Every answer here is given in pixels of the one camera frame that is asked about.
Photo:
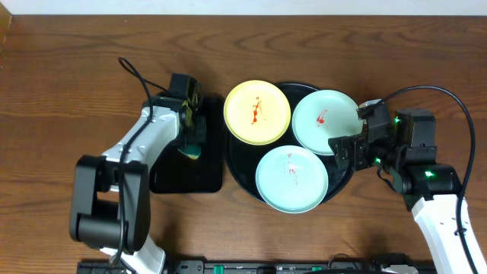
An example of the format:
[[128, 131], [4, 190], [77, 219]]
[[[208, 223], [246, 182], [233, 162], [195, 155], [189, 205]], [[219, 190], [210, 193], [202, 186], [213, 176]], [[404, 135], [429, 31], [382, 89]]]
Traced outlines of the mint plate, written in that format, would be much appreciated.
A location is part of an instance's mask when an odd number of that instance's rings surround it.
[[317, 207], [329, 188], [324, 163], [311, 151], [284, 145], [267, 152], [255, 173], [256, 188], [272, 208], [301, 214]]
[[362, 131], [358, 105], [347, 94], [334, 90], [315, 91], [305, 96], [292, 114], [294, 137], [317, 155], [330, 156], [329, 139]]

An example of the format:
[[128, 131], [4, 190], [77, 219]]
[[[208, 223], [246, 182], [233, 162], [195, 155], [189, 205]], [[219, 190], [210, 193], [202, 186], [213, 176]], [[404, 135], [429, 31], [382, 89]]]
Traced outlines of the yellow plate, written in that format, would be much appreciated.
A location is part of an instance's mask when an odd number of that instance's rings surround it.
[[245, 81], [225, 98], [224, 121], [238, 140], [249, 145], [268, 145], [287, 131], [291, 107], [276, 85], [262, 80]]

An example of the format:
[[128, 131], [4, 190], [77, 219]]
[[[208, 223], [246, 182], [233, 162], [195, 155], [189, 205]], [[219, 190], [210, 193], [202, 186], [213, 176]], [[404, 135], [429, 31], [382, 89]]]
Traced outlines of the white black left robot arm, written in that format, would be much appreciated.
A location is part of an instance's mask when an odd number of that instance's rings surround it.
[[169, 145], [205, 141], [206, 121], [188, 100], [160, 97], [101, 156], [75, 166], [69, 233], [109, 255], [111, 268], [160, 273], [166, 254], [150, 238], [150, 171]]

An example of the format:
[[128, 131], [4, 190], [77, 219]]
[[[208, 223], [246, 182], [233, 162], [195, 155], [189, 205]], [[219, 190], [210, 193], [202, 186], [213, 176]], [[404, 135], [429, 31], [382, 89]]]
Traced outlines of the green yellow sponge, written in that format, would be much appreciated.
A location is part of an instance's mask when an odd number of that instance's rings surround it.
[[178, 151], [189, 159], [197, 160], [201, 155], [202, 149], [200, 145], [191, 144], [179, 147]]

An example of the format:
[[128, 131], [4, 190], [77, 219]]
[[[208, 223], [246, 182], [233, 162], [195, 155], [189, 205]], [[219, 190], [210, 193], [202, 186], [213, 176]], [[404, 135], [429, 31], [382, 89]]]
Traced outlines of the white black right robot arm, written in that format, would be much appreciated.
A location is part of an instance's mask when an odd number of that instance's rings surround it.
[[470, 224], [461, 182], [454, 168], [436, 161], [435, 118], [431, 111], [386, 106], [357, 110], [361, 133], [329, 140], [338, 165], [353, 171], [369, 167], [392, 178], [424, 235], [439, 273], [484, 273], [486, 261]]

